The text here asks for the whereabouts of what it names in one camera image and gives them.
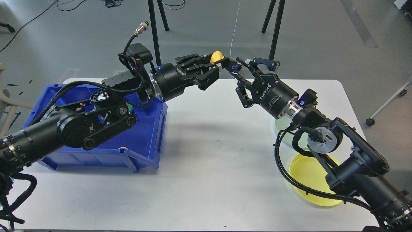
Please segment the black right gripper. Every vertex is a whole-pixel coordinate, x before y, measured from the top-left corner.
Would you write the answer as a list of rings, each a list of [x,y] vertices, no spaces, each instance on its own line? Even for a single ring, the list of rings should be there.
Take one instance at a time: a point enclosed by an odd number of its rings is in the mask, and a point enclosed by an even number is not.
[[[242,106],[250,108],[254,104],[259,104],[275,119],[283,117],[288,102],[296,100],[299,94],[278,78],[276,71],[280,62],[262,58],[244,60],[240,57],[236,58],[236,62],[238,66],[235,72],[231,72],[231,76],[237,79],[238,87],[235,91]],[[262,73],[258,67],[260,64],[265,65],[272,74]],[[242,66],[247,67],[254,76],[260,78],[256,78],[253,83],[246,80],[239,74]],[[251,90],[252,98],[248,96],[246,89]]]

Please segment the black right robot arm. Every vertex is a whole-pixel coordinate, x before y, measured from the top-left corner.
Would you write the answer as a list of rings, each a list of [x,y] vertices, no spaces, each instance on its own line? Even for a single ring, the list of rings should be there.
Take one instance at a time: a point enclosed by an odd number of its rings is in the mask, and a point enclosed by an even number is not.
[[[288,128],[279,132],[274,157],[284,178],[306,194],[350,202],[369,210],[383,231],[411,231],[411,199],[385,174],[386,159],[344,120],[331,120],[317,108],[316,92],[307,89],[299,95],[278,78],[279,62],[269,59],[230,60],[228,71],[237,79],[236,92],[245,108],[259,104],[275,119],[288,117]],[[291,177],[280,159],[280,144],[294,131],[292,147],[299,154],[315,158],[326,171],[332,191],[309,188]]]

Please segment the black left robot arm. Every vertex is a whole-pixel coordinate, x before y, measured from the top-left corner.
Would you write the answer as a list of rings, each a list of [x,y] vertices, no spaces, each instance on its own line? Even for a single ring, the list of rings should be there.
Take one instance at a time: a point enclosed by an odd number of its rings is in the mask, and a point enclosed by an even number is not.
[[[216,51],[154,67],[150,51],[132,43],[148,27],[148,22],[142,22],[118,54],[126,72],[102,84],[74,81],[65,85],[28,127],[1,137],[1,220],[10,224],[10,228],[1,226],[4,231],[24,223],[13,212],[37,186],[33,175],[22,173],[24,167],[65,146],[94,149],[138,122],[130,107],[148,108],[157,97],[169,101],[193,85],[204,91],[229,65],[229,57]]]

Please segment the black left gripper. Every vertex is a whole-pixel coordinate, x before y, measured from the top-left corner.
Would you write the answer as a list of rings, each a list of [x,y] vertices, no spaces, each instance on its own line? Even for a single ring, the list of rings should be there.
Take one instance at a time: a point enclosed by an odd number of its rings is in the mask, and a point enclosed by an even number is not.
[[[162,101],[166,102],[182,95],[186,87],[193,85],[205,91],[217,81],[222,69],[210,63],[211,55],[190,54],[175,58],[176,65],[166,63],[157,67],[154,79]]]

